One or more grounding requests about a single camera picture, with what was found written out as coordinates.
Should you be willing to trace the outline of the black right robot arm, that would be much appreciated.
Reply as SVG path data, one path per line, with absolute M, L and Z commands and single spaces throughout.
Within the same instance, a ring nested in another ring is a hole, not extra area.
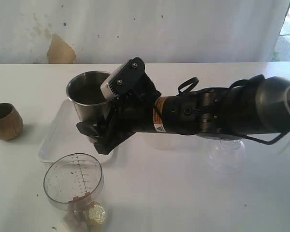
M 193 77 L 175 96 L 163 97 L 144 74 L 118 87 L 128 91 L 111 100 L 105 119 L 77 124 L 107 155 L 137 132 L 197 135 L 215 140 L 247 139 L 272 145 L 290 132 L 290 81 L 257 75 L 229 87 L 194 90 Z

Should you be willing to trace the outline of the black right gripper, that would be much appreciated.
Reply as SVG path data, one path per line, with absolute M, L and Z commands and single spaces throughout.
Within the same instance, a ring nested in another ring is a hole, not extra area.
M 99 154 L 108 155 L 116 146 L 137 132 L 155 132 L 154 101 L 161 96 L 154 83 L 144 74 L 132 90 L 111 101 L 106 119 L 78 122 L 78 131 L 88 137 Z

